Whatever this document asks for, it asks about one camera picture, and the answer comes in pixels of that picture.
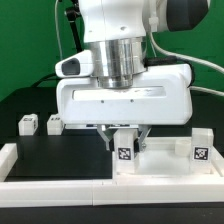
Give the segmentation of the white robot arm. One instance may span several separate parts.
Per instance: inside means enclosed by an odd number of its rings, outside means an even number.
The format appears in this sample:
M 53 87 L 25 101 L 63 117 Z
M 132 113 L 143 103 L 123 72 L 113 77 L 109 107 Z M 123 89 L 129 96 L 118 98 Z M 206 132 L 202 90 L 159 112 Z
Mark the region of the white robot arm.
M 146 33 L 194 28 L 210 0 L 79 0 L 86 49 L 58 62 L 57 106 L 67 125 L 95 125 L 111 148 L 111 125 L 182 125 L 192 116 L 188 64 L 151 66 Z

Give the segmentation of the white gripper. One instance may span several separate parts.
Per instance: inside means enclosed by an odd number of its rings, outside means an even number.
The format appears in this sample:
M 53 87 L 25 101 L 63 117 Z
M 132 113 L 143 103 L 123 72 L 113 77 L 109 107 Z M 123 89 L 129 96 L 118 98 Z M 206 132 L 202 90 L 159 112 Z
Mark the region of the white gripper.
M 98 125 L 107 151 L 114 150 L 115 131 L 109 125 L 135 128 L 134 152 L 143 152 L 150 125 L 182 125 L 192 116 L 187 64 L 151 66 L 124 89 L 104 89 L 94 78 L 66 78 L 56 88 L 60 118 L 66 124 Z

